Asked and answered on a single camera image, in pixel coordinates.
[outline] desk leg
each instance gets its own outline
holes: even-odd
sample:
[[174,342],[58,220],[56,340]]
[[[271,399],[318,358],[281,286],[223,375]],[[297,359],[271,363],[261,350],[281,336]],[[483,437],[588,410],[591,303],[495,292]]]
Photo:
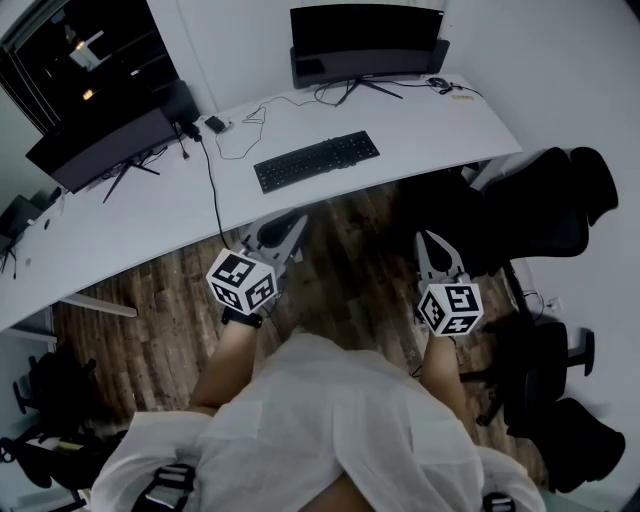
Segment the desk leg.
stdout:
[[127,316],[129,318],[135,318],[138,316],[138,310],[135,308],[128,308],[126,306],[120,306],[118,304],[112,304],[111,302],[105,302],[103,300],[94,299],[74,293],[64,299],[60,299],[60,302],[65,302],[73,306],[80,306],[81,308],[94,309],[96,311],[102,311],[103,313],[109,313],[111,315]]
[[469,186],[476,190],[482,190],[487,186],[494,178],[503,177],[502,167],[507,161],[509,156],[500,156],[494,158],[487,165],[484,166],[482,171],[475,173],[474,177],[469,181]]

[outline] office chair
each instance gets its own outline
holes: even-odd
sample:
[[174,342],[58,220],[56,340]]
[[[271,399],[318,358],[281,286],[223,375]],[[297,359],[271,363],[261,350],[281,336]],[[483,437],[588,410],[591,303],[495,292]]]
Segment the office chair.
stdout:
[[516,258],[577,256],[587,248],[589,226],[618,206],[611,173],[591,148],[576,148],[571,158],[551,148],[484,194],[452,170],[403,180],[398,188],[401,254],[413,258],[407,240],[429,230],[456,248],[471,277],[494,275]]
[[585,330],[584,346],[570,353],[565,325],[550,318],[545,321],[531,328],[521,314],[513,313],[485,327],[497,340],[493,364],[460,375],[462,382],[486,382],[492,388],[493,400],[476,418],[478,425],[489,425],[503,405],[506,425],[535,422],[564,394],[567,368],[584,365],[585,376],[593,370],[594,333]]
[[18,383],[13,392],[22,414],[26,408],[38,410],[41,432],[48,436],[75,435],[79,429],[87,431],[85,420],[94,410],[90,396],[89,374],[96,367],[94,359],[81,367],[68,354],[47,353],[36,362],[29,358],[31,398],[21,395]]
[[602,424],[572,398],[553,403],[536,421],[510,427],[507,434],[531,439],[549,473],[549,489],[571,492],[604,479],[626,448],[624,435]]
[[48,489],[53,481],[71,491],[89,489],[102,466],[115,451],[126,431],[102,441],[95,436],[65,437],[74,450],[50,450],[41,446],[37,429],[28,429],[15,440],[0,439],[0,464],[18,462],[26,477],[36,486]]

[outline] desk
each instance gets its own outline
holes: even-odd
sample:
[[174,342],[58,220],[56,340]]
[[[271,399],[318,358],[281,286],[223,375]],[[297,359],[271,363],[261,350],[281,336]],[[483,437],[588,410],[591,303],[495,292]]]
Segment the desk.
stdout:
[[[459,76],[444,78],[469,85]],[[465,91],[474,100],[456,100],[426,87],[385,87],[404,100],[360,87],[338,108],[273,101],[267,106],[261,142],[242,160],[221,160],[213,132],[200,123],[223,230],[283,208],[522,151],[487,103],[473,93]],[[335,101],[342,92],[330,90],[325,100]],[[285,95],[298,103],[313,98],[309,91]],[[218,139],[224,156],[241,155],[256,140],[260,126],[241,121],[260,103],[220,113],[234,122]],[[379,157],[262,193],[255,163],[360,130],[367,131]],[[126,269],[217,235],[204,153],[192,140],[185,148],[189,160],[183,160],[180,146],[173,144],[149,165],[161,176],[130,170],[106,204],[102,200],[112,180],[68,194],[62,214],[54,205],[29,227],[17,246],[17,279],[12,261],[0,276],[0,331]]]

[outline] black keyboard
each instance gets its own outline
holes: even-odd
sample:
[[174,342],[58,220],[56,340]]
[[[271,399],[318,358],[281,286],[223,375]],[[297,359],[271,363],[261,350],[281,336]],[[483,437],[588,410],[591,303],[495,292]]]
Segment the black keyboard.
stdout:
[[273,192],[333,169],[356,165],[379,156],[367,132],[329,139],[254,165],[262,192]]

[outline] strap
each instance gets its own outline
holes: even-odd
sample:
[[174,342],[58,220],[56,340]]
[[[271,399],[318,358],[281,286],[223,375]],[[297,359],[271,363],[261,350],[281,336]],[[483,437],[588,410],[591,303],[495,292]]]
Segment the strap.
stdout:
[[492,492],[482,500],[482,510],[484,512],[515,512],[516,504],[506,494]]
[[153,481],[136,500],[133,512],[180,512],[193,491],[195,470],[172,464],[156,471]]
[[234,322],[239,322],[241,324],[249,325],[251,327],[255,327],[259,329],[262,325],[262,317],[256,313],[251,313],[250,315],[245,315],[240,313],[240,311],[236,311],[229,306],[224,308],[222,312],[222,323],[227,325],[229,320],[233,320]]

